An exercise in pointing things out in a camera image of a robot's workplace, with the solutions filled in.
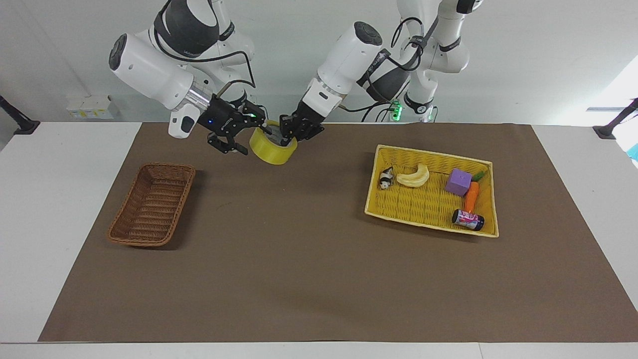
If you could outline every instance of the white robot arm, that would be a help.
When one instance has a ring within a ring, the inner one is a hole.
[[[281,144],[285,146],[293,137],[299,141],[310,139],[323,131],[321,122],[350,92],[354,81],[377,103],[393,102],[409,82],[405,104],[420,118],[427,116],[438,85],[431,72],[457,73],[467,66],[469,54],[461,41],[461,26],[466,14],[476,10],[481,2],[397,0],[401,25],[406,23],[410,32],[398,60],[392,58],[389,50],[381,49],[381,36],[372,26],[355,23],[319,67],[297,110],[290,116],[281,116]],[[365,41],[358,36],[359,31],[369,32],[375,41]],[[338,74],[335,85],[326,80],[332,73]]]
[[[133,89],[172,111],[171,136],[186,138],[199,123],[212,131],[211,146],[224,153],[246,154],[234,137],[243,128],[261,126],[265,114],[247,100],[243,86],[227,90],[235,83],[255,86],[249,64],[253,56],[252,41],[235,30],[222,0],[168,0],[150,29],[120,36],[109,66]],[[251,82],[241,80],[229,67],[244,63]],[[212,81],[196,78],[185,70],[188,65]],[[224,93],[229,101],[221,99]]]
[[[280,117],[280,145],[287,146],[294,137],[307,140],[323,131],[321,122],[365,74],[382,43],[379,32],[365,22],[356,22],[343,33],[308,84],[297,110]]]
[[[482,0],[397,0],[402,18],[420,17],[433,25],[421,65],[410,74],[410,84],[403,102],[416,119],[427,122],[433,108],[438,81],[434,72],[459,73],[470,60],[470,53],[461,40],[461,27],[467,14],[476,10]],[[410,34],[418,31],[408,24]]]

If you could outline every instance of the white wall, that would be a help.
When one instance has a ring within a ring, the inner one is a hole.
[[[394,0],[226,0],[256,45],[257,100],[272,117],[294,110],[336,38],[355,20],[388,44]],[[161,105],[110,73],[117,37],[147,28],[163,0],[0,1],[0,93],[28,116],[67,120],[66,95],[111,94],[126,119],[163,121]],[[633,59],[630,0],[488,0],[466,20],[469,67],[440,76],[440,121],[571,123]],[[345,104],[371,103],[356,89]],[[357,120],[343,111],[329,119]]]

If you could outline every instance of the cable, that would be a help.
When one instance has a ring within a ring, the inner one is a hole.
[[[342,110],[344,110],[344,111],[346,111],[346,112],[353,113],[353,112],[361,112],[361,111],[365,111],[365,110],[367,110],[367,109],[369,109],[369,108],[374,108],[374,107],[381,106],[381,105],[385,105],[385,104],[388,104],[388,103],[389,103],[389,102],[380,101],[380,102],[376,102],[374,105],[370,105],[370,106],[367,106],[367,107],[362,107],[362,108],[360,108],[360,109],[356,109],[356,110],[351,110],[351,109],[349,109],[349,108],[345,107],[344,105],[339,105],[339,108],[340,108],[340,109],[342,109]]]
[[[372,84],[372,80],[370,80],[370,72],[366,71],[366,81],[368,84],[370,84],[370,87],[375,91],[375,93],[383,99],[383,102],[387,102],[390,103],[392,102],[392,100],[388,100],[385,96],[381,95],[381,93],[376,89],[375,85]]]
[[[392,56],[388,56],[387,57],[387,59],[390,60],[391,63],[395,64],[398,68],[400,68],[400,69],[402,69],[404,71],[407,71],[407,72],[414,71],[414,70],[419,68],[419,66],[421,65],[421,56],[423,55],[423,48],[421,47],[421,44],[419,44],[418,42],[414,42],[414,41],[410,41],[409,43],[416,43],[417,44],[417,64],[413,68],[405,68],[403,65],[398,63],[395,59],[393,59]]]
[[[621,123],[619,123],[619,125],[622,125],[623,123],[633,120],[634,118],[638,117],[638,114],[634,115],[632,118],[628,118],[628,119],[624,119]]]
[[[266,119],[271,119],[271,115],[268,114],[268,109],[264,105],[257,105],[257,107],[262,108],[266,112]]]
[[[388,112],[390,112],[390,107],[388,107],[387,109],[383,109],[381,111],[379,111],[378,114],[376,114],[376,118],[375,118],[375,122],[379,122],[379,116],[381,116],[382,113],[388,114]]]
[[[158,16],[162,17],[164,12],[166,11],[166,9],[168,8],[168,5],[170,4],[171,0],[168,0],[164,6],[162,7],[162,9],[159,11]],[[215,13],[214,10],[212,10],[213,15],[215,15],[215,19],[217,19],[217,14]],[[232,56],[236,56],[236,55],[244,55],[244,57],[246,58],[246,66],[248,67],[248,73],[250,74],[250,82],[246,81],[246,80],[232,80],[230,82],[228,82],[224,88],[222,88],[222,90],[217,94],[217,97],[221,96],[232,84],[236,84],[236,83],[243,83],[243,84],[248,84],[250,85],[252,88],[257,88],[256,84],[255,84],[255,77],[253,76],[253,69],[250,66],[250,58],[248,57],[248,54],[245,51],[235,51],[235,52],[231,52],[230,54],[226,54],[224,56],[219,56],[219,57],[211,57],[210,59],[185,59],[183,57],[180,56],[175,56],[171,53],[169,53],[168,51],[166,51],[166,49],[164,49],[164,46],[161,45],[160,43],[160,36],[159,33],[157,31],[157,29],[153,28],[153,35],[155,37],[155,43],[157,44],[158,48],[164,53],[164,55],[171,57],[172,59],[176,59],[178,61],[185,61],[188,63],[208,63],[208,62],[212,62],[212,61],[219,61],[219,60],[223,60],[223,59],[227,59],[229,57]]]
[[[370,111],[372,111],[372,109],[373,109],[373,108],[374,108],[374,107],[370,107],[370,108],[366,111],[366,113],[365,113],[365,114],[363,115],[363,117],[361,118],[361,122],[366,122],[366,117],[367,117],[367,115],[370,113]]]
[[[385,112],[385,114],[383,115],[383,118],[381,119],[381,122],[385,122],[385,117],[388,116],[388,114],[393,111],[394,109],[392,108],[392,106],[388,107],[388,111]]]
[[[432,112],[434,112],[434,110],[436,110],[436,114],[434,115],[434,120],[432,120],[432,123],[436,123],[436,118],[438,117],[438,106],[434,106],[432,108]]]
[[[403,25],[408,22],[408,21],[416,21],[421,25],[421,36],[425,36],[425,31],[423,28],[423,21],[421,21],[419,18],[417,17],[408,17],[407,19],[404,19],[403,21],[401,21],[401,23],[399,24],[399,26],[397,26],[397,29],[394,30],[394,35],[392,35],[392,43],[390,44],[390,47],[394,47],[397,43],[397,41],[399,40],[399,36],[401,36],[401,31],[403,30]]]

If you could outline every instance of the black stand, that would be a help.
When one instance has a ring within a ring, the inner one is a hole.
[[[615,136],[612,134],[614,128],[620,125],[620,123],[638,109],[638,98],[634,98],[631,105],[627,106],[613,121],[605,126],[594,126],[594,132],[603,140],[615,140]]]
[[[0,107],[2,107],[2,109],[5,110],[20,127],[13,133],[14,135],[31,135],[40,125],[39,121],[33,121],[28,118],[27,115],[12,106],[2,96],[0,96]]]

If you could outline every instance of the brown wicker basket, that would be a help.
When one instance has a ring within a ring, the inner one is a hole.
[[[143,165],[108,229],[108,240],[136,247],[168,243],[194,177],[195,168],[190,165]]]

